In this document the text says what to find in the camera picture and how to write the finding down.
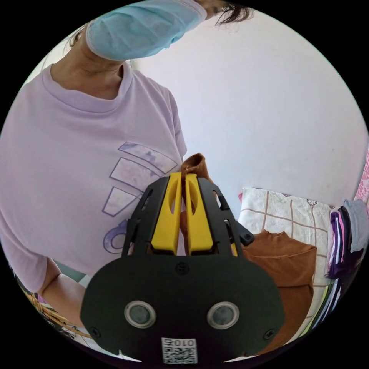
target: purple clothing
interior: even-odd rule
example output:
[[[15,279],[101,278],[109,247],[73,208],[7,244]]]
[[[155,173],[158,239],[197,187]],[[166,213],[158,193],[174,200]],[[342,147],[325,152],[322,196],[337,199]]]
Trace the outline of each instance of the purple clothing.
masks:
[[[334,250],[328,276],[337,279],[354,269],[363,250],[351,253],[351,228],[346,209],[331,213],[331,225],[334,233]]]
[[[47,257],[93,276],[120,257],[146,187],[186,145],[168,89],[124,64],[118,96],[66,90],[50,68],[16,97],[0,138],[0,240],[31,292]]]

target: brown cloth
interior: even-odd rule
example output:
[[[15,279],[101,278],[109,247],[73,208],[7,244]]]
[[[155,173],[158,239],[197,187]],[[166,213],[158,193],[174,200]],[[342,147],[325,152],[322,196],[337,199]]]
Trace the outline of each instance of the brown cloth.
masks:
[[[187,174],[196,174],[198,178],[205,178],[211,183],[214,183],[208,173],[208,168],[206,167],[205,157],[204,155],[198,153],[190,156],[187,160],[185,160],[181,166],[182,173],[182,197],[184,203],[186,203],[186,175]],[[187,241],[187,215],[186,212],[183,211],[181,213],[180,220],[181,232],[184,236],[184,247],[186,250],[186,254],[188,255],[188,241]]]
[[[313,297],[316,247],[290,238],[285,232],[255,235],[243,247],[244,257],[262,267],[274,280],[281,295],[285,321],[269,346],[258,355],[286,344],[304,322]]]

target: screw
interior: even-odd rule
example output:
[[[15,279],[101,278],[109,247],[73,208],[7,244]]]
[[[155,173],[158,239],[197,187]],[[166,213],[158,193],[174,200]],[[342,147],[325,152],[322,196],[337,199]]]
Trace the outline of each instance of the screw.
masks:
[[[275,334],[274,329],[270,329],[265,333],[264,339],[266,340],[271,339],[274,336],[274,334]]]
[[[184,276],[185,274],[189,272],[189,266],[186,263],[179,263],[176,266],[176,272],[180,276]]]
[[[101,333],[100,333],[100,331],[97,328],[91,327],[90,331],[91,331],[91,335],[94,338],[100,338],[101,337]]]

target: graphic print on shirt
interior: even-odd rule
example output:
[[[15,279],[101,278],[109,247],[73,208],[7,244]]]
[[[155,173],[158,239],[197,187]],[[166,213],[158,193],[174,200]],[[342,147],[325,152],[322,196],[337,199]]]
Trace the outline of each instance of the graphic print on shirt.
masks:
[[[107,232],[103,240],[104,249],[112,254],[122,252],[127,221],[131,214],[128,214],[128,218],[123,216],[123,219],[120,215],[141,198],[148,185],[178,166],[166,155],[136,143],[125,142],[118,150],[124,157],[119,158],[110,178],[124,184],[126,189],[112,187],[102,210],[104,214],[117,217],[120,221]]]

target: black metal plate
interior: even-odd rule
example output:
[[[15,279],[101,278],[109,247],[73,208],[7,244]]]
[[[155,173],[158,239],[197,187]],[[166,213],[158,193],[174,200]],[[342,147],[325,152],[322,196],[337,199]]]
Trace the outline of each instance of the black metal plate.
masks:
[[[176,266],[189,272],[179,275]],[[147,329],[131,326],[125,306],[134,300],[156,311]],[[208,310],[230,301],[240,310],[238,322],[226,330],[211,328]],[[278,332],[284,311],[277,287],[256,264],[243,258],[212,256],[127,256],[103,267],[89,283],[81,319],[103,349],[141,360],[163,363],[161,338],[197,341],[199,363],[220,363],[263,350],[264,335]]]

